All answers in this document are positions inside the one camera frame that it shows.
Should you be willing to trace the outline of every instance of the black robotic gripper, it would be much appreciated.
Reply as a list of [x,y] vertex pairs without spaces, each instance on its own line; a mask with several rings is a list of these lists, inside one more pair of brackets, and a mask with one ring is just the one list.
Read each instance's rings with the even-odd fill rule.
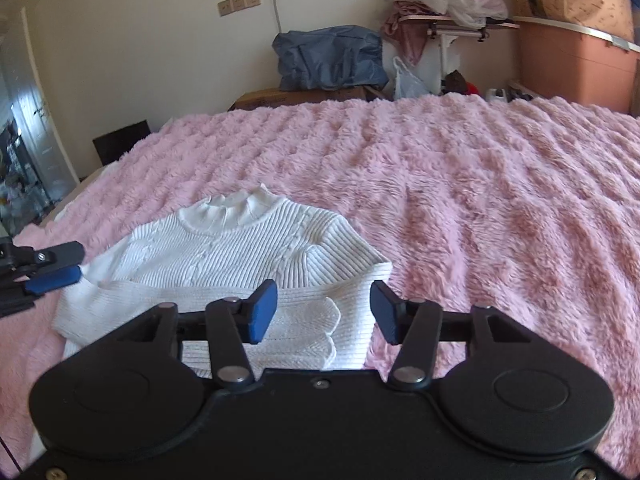
[[[204,312],[157,305],[46,372],[30,410],[47,452],[20,478],[622,479],[596,447],[613,396],[592,370],[496,308],[443,312],[383,282],[371,309],[402,344],[374,370],[265,370],[257,344],[276,309],[267,281]],[[209,343],[212,379],[180,362]],[[440,341],[467,358],[433,379]]]

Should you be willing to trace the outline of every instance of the sweater collar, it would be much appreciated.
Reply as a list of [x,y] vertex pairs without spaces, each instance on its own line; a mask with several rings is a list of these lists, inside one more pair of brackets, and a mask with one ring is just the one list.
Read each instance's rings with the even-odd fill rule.
[[271,213],[285,197],[275,195],[260,184],[252,191],[229,196],[207,197],[181,209],[178,218],[192,232],[216,235],[254,224]]

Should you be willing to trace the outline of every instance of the bed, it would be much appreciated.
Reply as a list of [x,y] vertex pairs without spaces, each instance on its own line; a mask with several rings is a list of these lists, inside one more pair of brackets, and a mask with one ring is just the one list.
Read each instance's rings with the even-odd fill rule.
[[[15,242],[78,240],[92,258],[136,225],[259,182],[346,216],[393,261],[405,296],[461,312],[489,301],[594,368],[617,401],[598,452],[640,472],[638,121],[559,98],[456,94],[189,116]],[[56,300],[0,322],[0,435],[21,460],[30,387],[62,355]],[[367,366],[386,374],[396,351],[374,332]],[[442,344],[438,374],[463,354]]]

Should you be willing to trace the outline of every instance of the cardboard box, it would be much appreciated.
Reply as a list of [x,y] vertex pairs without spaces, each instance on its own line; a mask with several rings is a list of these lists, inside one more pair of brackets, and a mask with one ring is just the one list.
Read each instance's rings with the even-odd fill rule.
[[322,101],[347,101],[349,99],[367,99],[367,89],[363,86],[343,88],[341,90],[304,90],[299,92],[283,92],[277,88],[269,88],[258,92],[250,92],[239,98],[232,110],[255,110],[260,107],[277,108],[294,106],[302,103],[321,103]]

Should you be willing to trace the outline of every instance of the white bin lid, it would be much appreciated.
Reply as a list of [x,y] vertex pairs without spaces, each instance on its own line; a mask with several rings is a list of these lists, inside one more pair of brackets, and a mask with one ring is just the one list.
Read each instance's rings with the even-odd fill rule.
[[635,43],[629,43],[627,40],[623,40],[617,36],[612,36],[596,28],[583,27],[582,25],[575,25],[575,23],[556,22],[555,20],[546,20],[545,18],[530,18],[528,16],[514,16],[515,22],[527,22],[537,23],[539,25],[547,25],[549,27],[564,28],[565,30],[572,30],[574,32],[580,32],[581,34],[588,34],[594,38],[600,38],[604,41],[614,44],[624,50],[633,50],[634,52],[640,52],[640,46]]

